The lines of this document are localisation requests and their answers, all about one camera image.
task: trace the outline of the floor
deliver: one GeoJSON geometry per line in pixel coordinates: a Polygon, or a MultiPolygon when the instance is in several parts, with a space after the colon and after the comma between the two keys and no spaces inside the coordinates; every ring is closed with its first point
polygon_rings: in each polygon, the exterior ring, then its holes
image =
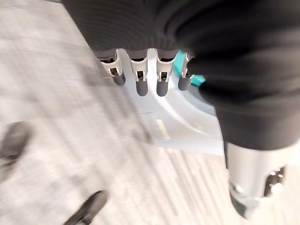
{"type": "Polygon", "coordinates": [[[253,221],[228,197],[221,157],[157,148],[61,4],[0,1],[0,133],[25,120],[27,154],[0,185],[0,224],[60,225],[93,192],[95,225],[300,224],[300,168],[253,221]]]}

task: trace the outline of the black sleeve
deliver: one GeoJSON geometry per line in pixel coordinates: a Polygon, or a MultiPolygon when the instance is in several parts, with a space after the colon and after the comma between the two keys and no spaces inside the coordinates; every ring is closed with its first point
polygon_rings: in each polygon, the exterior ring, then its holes
{"type": "Polygon", "coordinates": [[[300,136],[299,0],[62,0],[91,49],[180,48],[223,138],[262,150],[300,136]]]}

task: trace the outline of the silver metal part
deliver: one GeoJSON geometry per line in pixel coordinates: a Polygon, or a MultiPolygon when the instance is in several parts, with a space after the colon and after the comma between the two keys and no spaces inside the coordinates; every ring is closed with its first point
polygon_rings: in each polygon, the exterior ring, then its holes
{"type": "Polygon", "coordinates": [[[139,82],[140,79],[146,81],[148,72],[148,58],[146,57],[142,61],[130,60],[130,64],[132,72],[135,76],[135,81],[139,82]]]}
{"type": "Polygon", "coordinates": [[[270,204],[271,197],[282,190],[282,183],[268,183],[268,178],[289,163],[295,147],[296,145],[278,150],[254,150],[227,144],[230,197],[242,217],[252,217],[255,210],[270,204]],[[268,186],[271,187],[271,193],[266,196],[268,186]]]}
{"type": "Polygon", "coordinates": [[[183,65],[182,65],[182,71],[181,71],[181,76],[183,78],[186,78],[186,75],[188,73],[188,62],[191,60],[191,56],[189,53],[185,53],[184,55],[184,61],[183,61],[183,65]]]}
{"type": "Polygon", "coordinates": [[[112,58],[112,62],[101,61],[104,69],[112,76],[121,76],[123,74],[122,63],[119,57],[119,50],[116,51],[115,57],[112,58]]]}
{"type": "Polygon", "coordinates": [[[179,90],[185,91],[189,88],[191,85],[192,79],[194,75],[188,74],[188,62],[190,61],[191,56],[189,53],[185,53],[184,55],[184,61],[182,65],[182,70],[181,70],[181,76],[178,81],[178,88],[179,90]]]}
{"type": "Polygon", "coordinates": [[[175,57],[168,62],[162,61],[159,57],[157,57],[157,80],[158,82],[161,82],[162,80],[165,80],[165,82],[168,82],[170,79],[170,75],[173,69],[173,64],[175,61],[175,57]]]}

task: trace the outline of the black shoe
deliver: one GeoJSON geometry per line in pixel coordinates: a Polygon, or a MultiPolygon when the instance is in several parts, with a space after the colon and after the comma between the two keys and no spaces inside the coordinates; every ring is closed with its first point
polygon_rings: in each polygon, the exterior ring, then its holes
{"type": "Polygon", "coordinates": [[[8,177],[15,163],[25,152],[30,139],[31,129],[25,122],[9,125],[0,146],[0,182],[8,177]]]}
{"type": "Polygon", "coordinates": [[[74,213],[64,225],[89,225],[93,218],[99,213],[107,202],[108,193],[106,191],[97,191],[92,194],[74,213]]]}

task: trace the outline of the robotic hand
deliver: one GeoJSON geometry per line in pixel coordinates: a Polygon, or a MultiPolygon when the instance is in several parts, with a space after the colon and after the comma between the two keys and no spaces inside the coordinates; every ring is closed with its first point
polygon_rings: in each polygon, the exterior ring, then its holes
{"type": "Polygon", "coordinates": [[[178,87],[203,75],[224,140],[230,197],[245,218],[282,188],[300,135],[300,1],[62,0],[117,85],[116,49],[126,49],[145,96],[147,54],[157,49],[157,94],[167,93],[177,50],[186,54],[178,87]]]}

